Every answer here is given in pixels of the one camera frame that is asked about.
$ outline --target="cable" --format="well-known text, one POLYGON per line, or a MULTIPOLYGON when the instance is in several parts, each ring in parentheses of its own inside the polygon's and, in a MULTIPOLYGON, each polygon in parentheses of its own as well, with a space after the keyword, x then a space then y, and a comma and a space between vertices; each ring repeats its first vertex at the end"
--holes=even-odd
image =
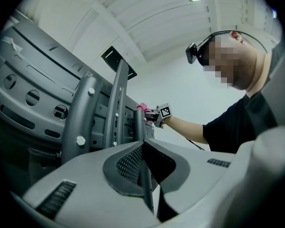
POLYGON ((200 150, 204 150, 202 147, 199 147, 197 144, 195 144, 194 142, 192 142, 190 139, 187 139, 190 143, 194 144, 196 147, 198 147, 200 150))
POLYGON ((246 33, 246 32, 243 32, 243 31, 239 31, 239 30, 229 30, 229 29, 224 29, 224 30, 220 30, 220 31, 217 31, 217 32, 214 32, 212 33, 211 35, 209 35, 208 37, 206 37, 206 39, 204 39, 201 43, 199 43, 198 47, 203 44, 206 40, 208 40, 210 37, 213 37, 213 36, 216 36, 216 35, 220 35, 220 34, 224 34, 224 33, 227 33, 227 32, 238 32, 240 34, 244 34, 244 35, 247 35, 249 37, 251 37, 252 39, 256 40, 262 47, 263 49, 265 50, 266 53, 268 53, 268 51, 266 50, 266 48, 264 47, 264 45, 255 37, 253 37, 252 35, 246 33))

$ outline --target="white wall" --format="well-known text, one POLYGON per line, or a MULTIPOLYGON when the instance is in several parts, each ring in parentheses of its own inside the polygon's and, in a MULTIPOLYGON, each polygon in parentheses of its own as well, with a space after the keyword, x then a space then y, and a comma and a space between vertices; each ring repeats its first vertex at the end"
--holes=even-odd
MULTIPOLYGON (((206 124, 220 116, 244 96, 244 91, 227 88, 213 72, 204 72, 196 61, 189 64, 186 46, 169 51, 135 69, 138 76, 128 81, 127 95, 149 108, 170 103, 172 114, 183 120, 206 124)), ((155 138, 184 147, 196 148, 168 126, 155 128, 155 138)), ((200 144, 204 149, 208 145, 200 144)))

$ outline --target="vent grille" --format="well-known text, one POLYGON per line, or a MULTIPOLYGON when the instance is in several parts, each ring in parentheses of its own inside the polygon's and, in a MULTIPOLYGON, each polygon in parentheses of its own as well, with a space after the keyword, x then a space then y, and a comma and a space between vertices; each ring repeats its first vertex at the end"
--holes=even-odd
POLYGON ((76 184, 63 181, 60 185, 42 202, 37 211, 44 216, 53 219, 67 198, 71 195, 76 184))
POLYGON ((120 159, 117 163, 117 171, 127 180, 137 184, 139 171, 142 165, 142 147, 120 159))
POLYGON ((28 18, 26 18, 24 15, 22 15, 20 12, 18 12, 18 11, 16 11, 16 10, 13 11, 12 16, 13 16, 15 19, 19 20, 19 21, 28 19, 28 18))
POLYGON ((222 167, 226 167, 228 168, 229 165, 231 164, 231 162, 227 162, 227 161, 220 161, 217 159, 210 159, 207 161, 210 164, 214 164, 214 165, 218 165, 218 166, 222 166, 222 167))

